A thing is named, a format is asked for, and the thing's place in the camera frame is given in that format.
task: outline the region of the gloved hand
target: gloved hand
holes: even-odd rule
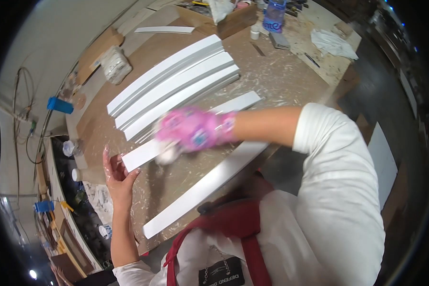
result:
[[[197,107],[184,107],[162,115],[154,125],[154,138],[162,149],[158,163],[171,163],[183,152],[237,141],[232,133],[235,115],[236,112],[215,114]]]

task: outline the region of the white foam strip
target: white foam strip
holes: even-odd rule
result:
[[[135,30],[136,33],[177,33],[190,34],[194,31],[194,27],[182,26],[160,26],[160,27],[143,27]]]
[[[150,239],[175,222],[188,211],[233,178],[268,146],[263,142],[243,142],[221,163],[214,167],[200,181],[195,183],[181,197],[143,226],[143,234]]]
[[[206,37],[166,58],[126,87],[107,105],[108,114],[117,117],[134,100],[183,67],[223,51],[221,39],[216,35]]]
[[[191,104],[195,103],[197,100],[204,98],[206,95],[212,94],[213,92],[216,92],[216,91],[222,89],[223,87],[229,85],[230,83],[236,81],[239,77],[240,77],[239,74],[235,74],[235,75],[229,77],[228,79],[216,84],[215,86],[206,89],[206,91],[201,92],[199,95],[195,95],[193,97],[190,97],[189,100],[183,101],[182,103],[178,104],[175,108],[178,108],[178,107],[181,107],[184,105],[191,105]],[[139,134],[137,134],[135,137],[132,138],[132,141],[135,141],[136,143],[139,143],[139,144],[143,143],[146,139],[148,139],[153,134],[152,123],[148,125],[147,129],[149,129],[148,132],[146,132],[144,134],[143,131],[145,131],[146,129],[143,129],[142,132],[140,132]]]
[[[197,95],[199,92],[202,92],[207,88],[211,88],[219,82],[222,82],[223,80],[235,75],[236,73],[238,73],[238,70],[239,68],[235,65],[229,66],[226,69],[223,69],[219,72],[216,72],[208,77],[201,79],[198,82],[191,84],[187,88],[169,97],[167,100],[161,102],[156,107],[143,114],[140,118],[135,119],[135,121],[132,122],[129,127],[123,130],[126,136],[126,140],[131,140],[132,138],[134,138],[139,132],[141,132],[148,125],[153,123],[165,112],[171,110],[185,100],[188,100],[191,97]]]
[[[210,111],[219,112],[222,109],[223,112],[239,111],[246,109],[253,104],[260,101],[261,98],[255,92],[247,92],[246,94],[240,95],[234,99],[231,99],[221,105],[212,108]],[[142,146],[136,148],[130,153],[123,156],[123,162],[126,166],[127,171],[131,172],[142,166],[144,163],[151,161],[157,155],[159,155],[158,143],[152,139]]]
[[[203,78],[219,72],[229,66],[234,66],[234,60],[227,52],[219,53],[200,64],[160,83],[148,93],[130,105],[116,119],[116,128],[124,131],[144,112],[151,110],[174,93],[196,83]]]
[[[142,146],[136,148],[123,156],[123,162],[127,171],[140,167],[144,163],[151,161],[159,154],[159,144],[156,140],[150,140]]]
[[[212,108],[210,111],[216,112],[216,113],[218,112],[227,113],[230,111],[239,111],[252,106],[259,100],[261,100],[259,95],[257,95],[257,93],[254,91],[250,91],[250,92],[247,92],[246,94],[240,95],[239,97],[235,97],[234,99],[231,99],[228,102],[218,105]]]

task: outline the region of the red strap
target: red strap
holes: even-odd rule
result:
[[[227,203],[213,213],[199,216],[178,234],[164,263],[164,267],[168,266],[167,286],[177,286],[175,273],[177,253],[186,235],[195,227],[220,231],[226,237],[240,238],[253,284],[256,286],[272,285],[256,238],[256,234],[261,231],[259,200],[244,199]]]

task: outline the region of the plastic bag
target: plastic bag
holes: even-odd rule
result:
[[[334,56],[342,56],[354,60],[359,58],[351,45],[340,38],[337,34],[329,31],[313,29],[311,37],[312,43],[314,43],[321,51],[322,56],[325,56],[327,53],[331,53]]]
[[[132,71],[132,66],[118,46],[112,46],[103,54],[100,65],[107,81],[115,85],[120,84],[124,77]]]
[[[235,7],[235,4],[229,0],[204,0],[204,3],[209,4],[215,25],[224,20],[229,13],[234,11]]]

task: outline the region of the white rag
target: white rag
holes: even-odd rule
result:
[[[337,34],[313,29],[311,36],[312,43],[321,51],[321,56],[331,53],[334,56],[342,56],[354,60],[359,58],[351,45]]]

